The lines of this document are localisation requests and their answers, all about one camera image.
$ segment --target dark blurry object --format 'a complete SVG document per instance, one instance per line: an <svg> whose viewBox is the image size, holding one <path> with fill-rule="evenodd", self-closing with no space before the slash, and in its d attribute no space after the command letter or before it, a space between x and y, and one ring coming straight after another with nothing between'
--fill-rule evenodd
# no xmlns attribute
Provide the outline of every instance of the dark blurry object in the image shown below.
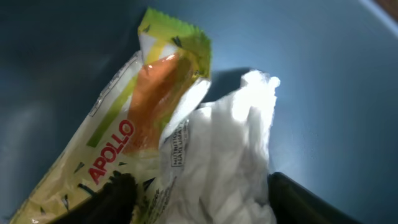
<svg viewBox="0 0 398 224"><path fill-rule="evenodd" d="M398 0L376 0L376 2L398 22Z"/></svg>
<svg viewBox="0 0 398 224"><path fill-rule="evenodd" d="M111 183L52 224L128 224L137 199L136 181L130 174L113 172Z"/></svg>
<svg viewBox="0 0 398 224"><path fill-rule="evenodd" d="M279 224L358 223L280 172L269 176L269 200Z"/></svg>

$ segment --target trash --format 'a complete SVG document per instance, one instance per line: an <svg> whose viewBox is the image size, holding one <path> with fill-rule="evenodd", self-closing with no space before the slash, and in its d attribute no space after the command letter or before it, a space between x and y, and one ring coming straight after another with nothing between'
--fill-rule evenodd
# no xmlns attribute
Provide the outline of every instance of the trash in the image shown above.
<svg viewBox="0 0 398 224"><path fill-rule="evenodd" d="M238 91L180 123L160 148L171 193L156 223L276 223L267 175L278 86L278 78L251 71Z"/></svg>
<svg viewBox="0 0 398 224"><path fill-rule="evenodd" d="M159 143L210 86L210 41L200 29L148 9L141 52L115 74L11 223L48 223L90 198L113 171L137 182L133 223L149 223L163 185Z"/></svg>

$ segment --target snack wrapper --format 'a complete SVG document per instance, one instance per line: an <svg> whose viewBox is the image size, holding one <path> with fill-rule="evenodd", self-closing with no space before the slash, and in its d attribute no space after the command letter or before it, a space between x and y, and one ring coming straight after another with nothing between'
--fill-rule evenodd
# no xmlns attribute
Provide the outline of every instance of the snack wrapper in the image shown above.
<svg viewBox="0 0 398 224"><path fill-rule="evenodd" d="M138 183L132 223L150 224L173 184L160 179L159 145L210 87L210 40L202 30L148 9L141 51L115 74L65 150L11 223L48 223L88 199L114 170Z"/></svg>

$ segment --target crumpled white plastic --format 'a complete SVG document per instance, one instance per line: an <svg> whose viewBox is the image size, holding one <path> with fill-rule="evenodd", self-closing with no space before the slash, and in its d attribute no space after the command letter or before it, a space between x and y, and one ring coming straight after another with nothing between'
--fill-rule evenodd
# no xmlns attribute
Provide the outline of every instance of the crumpled white plastic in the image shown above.
<svg viewBox="0 0 398 224"><path fill-rule="evenodd" d="M171 186L156 223L276 223L268 200L268 140L279 79L254 70L241 88L202 104L160 148Z"/></svg>

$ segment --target blue surface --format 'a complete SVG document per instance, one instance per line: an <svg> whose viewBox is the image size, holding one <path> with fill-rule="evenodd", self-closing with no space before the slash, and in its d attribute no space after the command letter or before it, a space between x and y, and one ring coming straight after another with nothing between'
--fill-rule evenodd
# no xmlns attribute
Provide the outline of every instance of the blue surface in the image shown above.
<svg viewBox="0 0 398 224"><path fill-rule="evenodd" d="M41 1L0 12L7 31L0 36L1 218L29 195L102 87L138 49L136 27L150 5L213 40L215 85L207 100L236 88L249 68L280 78L273 170L361 222L398 222L398 40L363 5L83 2Z"/></svg>

